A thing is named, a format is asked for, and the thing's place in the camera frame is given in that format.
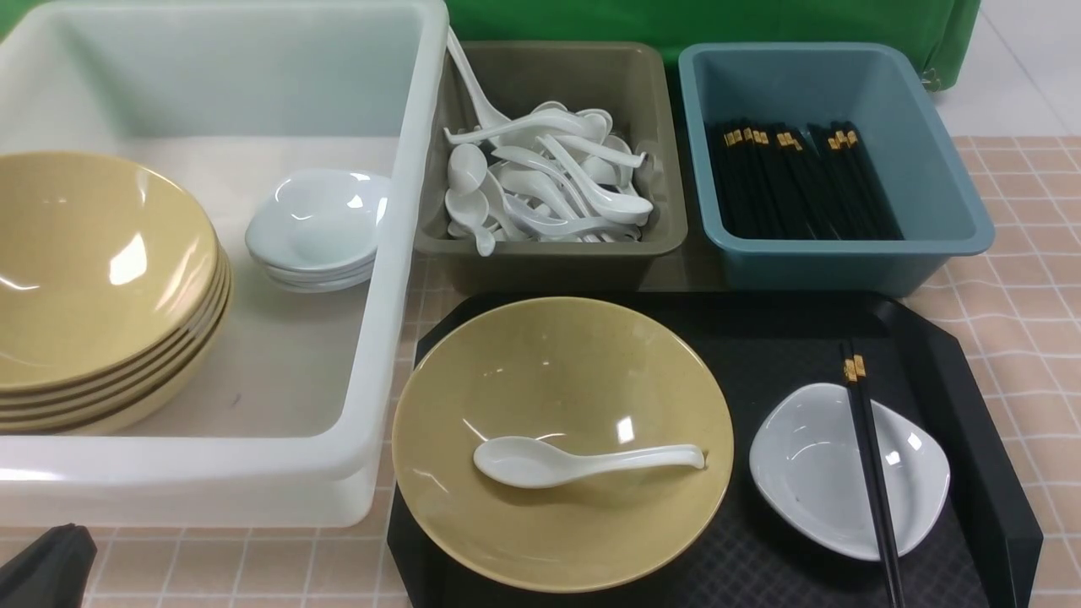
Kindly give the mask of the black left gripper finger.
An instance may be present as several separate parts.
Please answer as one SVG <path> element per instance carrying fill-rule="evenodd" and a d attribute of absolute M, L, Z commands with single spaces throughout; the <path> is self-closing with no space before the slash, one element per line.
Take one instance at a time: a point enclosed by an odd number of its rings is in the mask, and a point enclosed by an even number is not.
<path fill-rule="evenodd" d="M 81 607 L 96 543 L 85 526 L 50 528 L 1 568 L 3 607 Z"/>

